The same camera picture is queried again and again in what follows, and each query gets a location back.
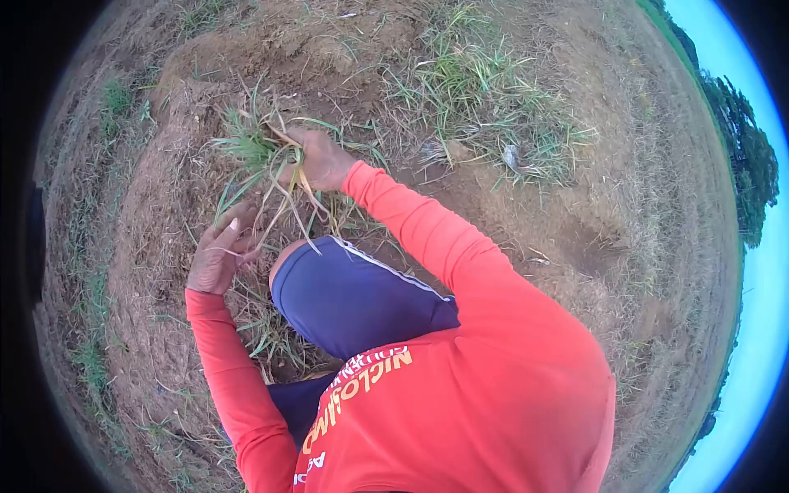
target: knee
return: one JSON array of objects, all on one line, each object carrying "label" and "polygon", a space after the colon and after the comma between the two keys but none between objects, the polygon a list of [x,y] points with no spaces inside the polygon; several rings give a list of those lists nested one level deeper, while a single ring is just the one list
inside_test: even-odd
[{"label": "knee", "polygon": [[282,266],[282,263],[285,262],[285,259],[288,258],[291,253],[295,252],[296,248],[299,248],[305,243],[307,243],[307,241],[304,239],[296,240],[282,249],[282,252],[279,254],[279,257],[277,257],[276,262],[274,262],[274,265],[271,266],[271,272],[268,273],[268,289],[271,289],[271,287],[274,285],[274,276],[277,275],[277,271]]}]

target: hand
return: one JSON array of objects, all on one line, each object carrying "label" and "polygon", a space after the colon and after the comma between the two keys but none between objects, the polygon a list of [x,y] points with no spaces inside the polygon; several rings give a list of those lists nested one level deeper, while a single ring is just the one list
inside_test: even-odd
[{"label": "hand", "polygon": [[[315,190],[341,190],[351,166],[357,161],[323,132],[290,129],[288,136],[304,148],[302,169]],[[290,183],[294,166],[282,171],[279,180]]]},{"label": "hand", "polygon": [[241,202],[219,216],[216,227],[209,227],[192,259],[186,287],[202,293],[224,294],[236,270],[260,256],[257,237],[252,231],[257,208]]}]

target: tree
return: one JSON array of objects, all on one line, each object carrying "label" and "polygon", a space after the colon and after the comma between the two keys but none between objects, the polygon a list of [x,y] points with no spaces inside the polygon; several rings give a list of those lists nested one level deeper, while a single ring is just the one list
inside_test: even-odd
[{"label": "tree", "polygon": [[702,89],[719,123],[731,161],[737,191],[737,220],[750,248],[761,242],[765,207],[777,204],[778,161],[767,134],[756,126],[753,107],[727,77],[713,79],[698,72]]},{"label": "tree", "polygon": [[671,31],[674,32],[674,35],[677,36],[679,39],[679,43],[682,45],[682,48],[685,49],[685,52],[688,53],[688,58],[690,58],[690,63],[693,64],[693,67],[698,70],[698,55],[696,54],[696,43],[687,35],[684,29],[680,28],[677,24],[674,24],[674,21],[669,19],[668,26],[671,28]]}]

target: navy blue shorts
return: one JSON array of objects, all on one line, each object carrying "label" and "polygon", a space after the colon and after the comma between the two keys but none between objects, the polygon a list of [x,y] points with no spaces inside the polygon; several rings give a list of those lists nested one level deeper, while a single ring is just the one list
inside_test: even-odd
[{"label": "navy blue shorts", "polygon": [[[335,237],[291,253],[271,287],[274,305],[304,338],[341,360],[376,347],[458,327],[454,297]],[[300,447],[315,420],[320,395],[335,374],[269,385],[271,399]]]}]

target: yellow lettering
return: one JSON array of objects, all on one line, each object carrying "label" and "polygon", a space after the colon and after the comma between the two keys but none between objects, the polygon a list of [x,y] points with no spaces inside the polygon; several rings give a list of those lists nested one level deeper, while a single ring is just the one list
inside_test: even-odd
[{"label": "yellow lettering", "polygon": [[328,415],[329,416],[328,420],[331,422],[331,426],[334,426],[335,424],[337,424],[337,422],[335,421],[335,405],[332,402],[327,402],[326,404],[327,404],[326,411],[323,413],[323,415],[324,416]]},{"label": "yellow lettering", "polygon": [[340,387],[337,387],[331,392],[331,400],[337,405],[337,414],[342,414],[342,410],[340,409]]},{"label": "yellow lettering", "polygon": [[[351,387],[351,383],[353,384],[353,390],[348,390],[348,388]],[[343,401],[345,401],[356,395],[358,390],[359,390],[359,381],[356,379],[348,380],[348,383],[346,383],[346,385],[342,388],[340,397],[342,398]]]},{"label": "yellow lettering", "polygon": [[383,361],[379,361],[378,363],[375,363],[372,366],[372,369],[370,370],[370,373],[375,372],[376,369],[378,370],[378,375],[375,375],[375,376],[373,376],[370,379],[370,382],[372,382],[372,383],[377,382],[381,378],[381,375],[383,375]]},{"label": "yellow lettering", "polygon": [[310,430],[307,436],[304,438],[304,443],[301,445],[301,452],[304,455],[309,454],[312,451],[312,431]]},{"label": "yellow lettering", "polygon": [[394,369],[400,368],[400,362],[403,364],[411,364],[411,352],[405,351],[403,354],[394,355]]},{"label": "yellow lettering", "polygon": [[318,416],[318,421],[315,422],[315,428],[312,430],[313,442],[315,442],[319,436],[326,435],[326,430],[329,428],[328,412],[328,409],[326,409],[323,411],[323,416]]},{"label": "yellow lettering", "polygon": [[368,373],[370,368],[365,369],[362,373],[359,374],[359,380],[362,378],[365,379],[365,392],[370,391],[370,374]]}]

